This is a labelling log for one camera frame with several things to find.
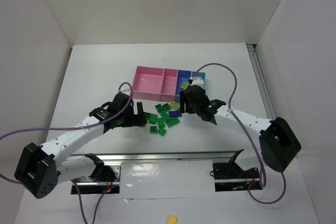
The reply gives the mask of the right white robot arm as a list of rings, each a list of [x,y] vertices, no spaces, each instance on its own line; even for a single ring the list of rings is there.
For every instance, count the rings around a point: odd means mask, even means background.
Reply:
[[[299,140],[285,119],[264,119],[230,109],[221,100],[210,100],[199,86],[180,92],[180,109],[182,113],[197,114],[205,122],[249,133],[263,163],[276,172],[284,172],[301,150]]]

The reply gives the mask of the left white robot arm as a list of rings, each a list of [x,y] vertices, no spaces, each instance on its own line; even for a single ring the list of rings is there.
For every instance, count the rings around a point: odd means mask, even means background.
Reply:
[[[88,153],[76,159],[69,156],[109,130],[145,123],[142,102],[134,103],[129,95],[119,92],[113,101],[93,109],[75,130],[41,145],[25,146],[14,176],[37,199],[46,197],[58,184],[79,177],[112,179],[113,170],[97,155]]]

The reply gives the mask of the white lego brick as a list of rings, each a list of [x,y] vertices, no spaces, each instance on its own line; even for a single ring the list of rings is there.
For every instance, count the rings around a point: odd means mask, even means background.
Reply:
[[[135,134],[137,137],[141,137],[142,135],[144,135],[146,133],[146,129],[145,127],[139,127],[136,129]]]

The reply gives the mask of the purple lego brick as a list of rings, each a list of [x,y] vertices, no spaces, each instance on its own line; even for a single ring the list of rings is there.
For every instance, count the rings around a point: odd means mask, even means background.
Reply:
[[[179,118],[182,116],[182,113],[179,110],[169,111],[169,117]]]

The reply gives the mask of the lime lego brick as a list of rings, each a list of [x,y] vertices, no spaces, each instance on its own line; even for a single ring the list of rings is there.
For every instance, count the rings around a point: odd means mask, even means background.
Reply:
[[[190,83],[188,81],[184,81],[180,88],[183,89],[183,90],[186,90],[188,88],[188,86],[190,85]]]
[[[170,103],[170,107],[173,109],[173,110],[179,110],[180,109],[180,104],[177,103],[176,101],[172,101]]]

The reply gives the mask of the lime lego brick front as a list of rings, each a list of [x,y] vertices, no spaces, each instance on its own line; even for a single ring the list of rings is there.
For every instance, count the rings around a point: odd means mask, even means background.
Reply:
[[[180,88],[183,89],[183,90],[186,90],[188,88],[188,86],[190,85],[190,83],[188,81],[184,81]]]

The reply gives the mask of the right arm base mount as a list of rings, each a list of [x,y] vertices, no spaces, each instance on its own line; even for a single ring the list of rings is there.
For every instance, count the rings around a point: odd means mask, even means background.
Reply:
[[[215,191],[262,190],[259,184],[259,169],[242,170],[236,159],[243,150],[237,151],[227,162],[214,162],[209,173],[214,178]]]

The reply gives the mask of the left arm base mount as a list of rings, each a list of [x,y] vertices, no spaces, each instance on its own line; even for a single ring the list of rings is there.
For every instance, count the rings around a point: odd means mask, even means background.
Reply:
[[[77,160],[82,157],[93,157],[95,161],[98,161],[99,166],[97,171],[94,172],[93,169],[88,175],[81,173],[81,176],[75,179],[81,194],[97,195],[103,192],[106,194],[120,193],[120,163],[109,161],[93,153],[82,156],[72,155],[68,159]]]

